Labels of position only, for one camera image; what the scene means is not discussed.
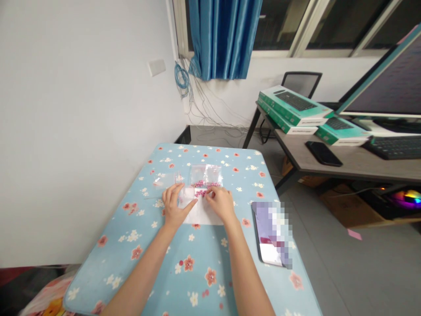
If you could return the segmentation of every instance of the person's hand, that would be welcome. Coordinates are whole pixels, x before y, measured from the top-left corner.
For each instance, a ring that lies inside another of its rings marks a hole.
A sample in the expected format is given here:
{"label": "person's hand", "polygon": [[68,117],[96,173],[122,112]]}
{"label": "person's hand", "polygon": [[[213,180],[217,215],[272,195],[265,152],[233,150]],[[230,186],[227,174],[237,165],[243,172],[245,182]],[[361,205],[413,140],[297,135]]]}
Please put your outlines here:
{"label": "person's hand", "polygon": [[210,187],[206,191],[205,198],[211,208],[221,218],[224,225],[237,220],[231,191],[224,187]]}
{"label": "person's hand", "polygon": [[183,187],[184,183],[176,183],[162,193],[162,201],[165,205],[165,226],[175,231],[183,224],[187,214],[197,202],[197,199],[194,199],[184,209],[177,206],[178,194]]}

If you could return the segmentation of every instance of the blue tablecloth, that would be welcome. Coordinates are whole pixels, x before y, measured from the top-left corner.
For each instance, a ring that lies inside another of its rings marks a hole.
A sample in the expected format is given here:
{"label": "blue tablecloth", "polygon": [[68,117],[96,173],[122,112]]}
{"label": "blue tablecloth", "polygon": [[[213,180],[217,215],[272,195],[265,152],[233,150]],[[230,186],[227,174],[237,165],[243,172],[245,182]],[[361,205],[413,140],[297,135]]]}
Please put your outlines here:
{"label": "blue tablecloth", "polygon": [[[164,204],[152,185],[155,174],[180,171],[189,184],[191,166],[203,163],[222,166],[223,185],[232,191],[235,212],[276,315],[321,315],[294,243],[292,270],[259,260],[251,202],[278,201],[262,154],[179,144],[155,148],[69,286],[67,310],[98,313],[164,224]],[[226,240],[223,226],[183,224],[168,248],[143,315],[237,315]]]}

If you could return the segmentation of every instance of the light switch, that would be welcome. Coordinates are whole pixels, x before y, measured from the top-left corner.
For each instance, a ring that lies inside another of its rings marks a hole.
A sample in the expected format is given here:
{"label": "light switch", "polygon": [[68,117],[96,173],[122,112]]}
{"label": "light switch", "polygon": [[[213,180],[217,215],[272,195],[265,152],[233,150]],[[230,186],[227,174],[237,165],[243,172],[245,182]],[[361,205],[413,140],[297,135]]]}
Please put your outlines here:
{"label": "light switch", "polygon": [[148,65],[149,65],[149,72],[150,72],[151,77],[154,77],[157,74],[160,74],[161,72],[165,71],[165,62],[163,59],[150,61],[148,62]]}

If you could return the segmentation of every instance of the keyboard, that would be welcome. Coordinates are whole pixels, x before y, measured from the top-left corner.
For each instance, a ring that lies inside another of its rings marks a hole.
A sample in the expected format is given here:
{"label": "keyboard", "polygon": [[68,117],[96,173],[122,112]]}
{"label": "keyboard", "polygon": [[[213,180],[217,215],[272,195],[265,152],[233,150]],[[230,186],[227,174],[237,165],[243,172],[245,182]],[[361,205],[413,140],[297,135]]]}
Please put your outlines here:
{"label": "keyboard", "polygon": [[309,110],[311,108],[317,108],[317,105],[314,105],[313,103],[304,100],[303,98],[300,98],[296,96],[295,94],[292,94],[290,92],[283,92],[280,94],[275,95],[277,98],[281,99],[282,101],[285,101],[289,105],[291,105],[293,108],[297,109],[298,111],[305,111]]}
{"label": "keyboard", "polygon": [[385,160],[421,159],[421,136],[373,137],[362,147]]}
{"label": "keyboard", "polygon": [[326,125],[332,127],[333,129],[348,129],[348,128],[354,128],[352,125],[349,125],[345,122],[342,122],[340,119],[338,118],[330,118],[328,119],[328,121],[326,122]]}

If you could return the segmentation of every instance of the desk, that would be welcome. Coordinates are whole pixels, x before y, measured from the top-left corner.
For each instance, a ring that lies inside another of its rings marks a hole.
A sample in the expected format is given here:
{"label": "desk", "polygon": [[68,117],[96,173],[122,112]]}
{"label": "desk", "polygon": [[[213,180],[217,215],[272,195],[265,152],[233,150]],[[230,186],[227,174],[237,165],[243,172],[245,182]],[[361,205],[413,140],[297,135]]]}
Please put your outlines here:
{"label": "desk", "polygon": [[[237,217],[241,222],[248,220],[243,222],[243,232],[276,314],[321,315],[294,243],[293,270],[259,260],[251,202],[278,201],[261,153],[179,144],[159,144],[155,148],[104,232],[95,237],[98,242],[68,288],[64,299],[67,310],[91,314],[96,306],[107,304],[138,262],[133,250],[146,249],[164,224],[161,199],[149,198],[153,195],[153,174],[180,171],[189,183],[191,165],[203,163],[222,166],[223,185],[232,191]],[[259,199],[257,192],[264,198]],[[137,203],[131,215],[129,209],[123,209],[126,203]],[[198,229],[182,225],[168,249],[143,315],[237,315],[229,245],[222,241],[224,238],[227,235],[223,226],[202,225]],[[179,262],[189,256],[194,259],[193,268],[185,271]],[[211,286],[205,278],[209,268],[216,271],[217,279]],[[192,303],[196,298],[197,305]]]}
{"label": "desk", "polygon": [[320,138],[315,135],[286,135],[277,129],[276,123],[258,104],[243,148],[247,148],[260,114],[265,117],[276,139],[293,164],[290,172],[275,186],[278,194],[287,191],[303,176],[328,176],[393,184],[421,182],[421,159],[383,160],[362,147],[330,146],[329,148],[342,161],[343,166],[322,165],[305,146],[309,140],[322,141]]}

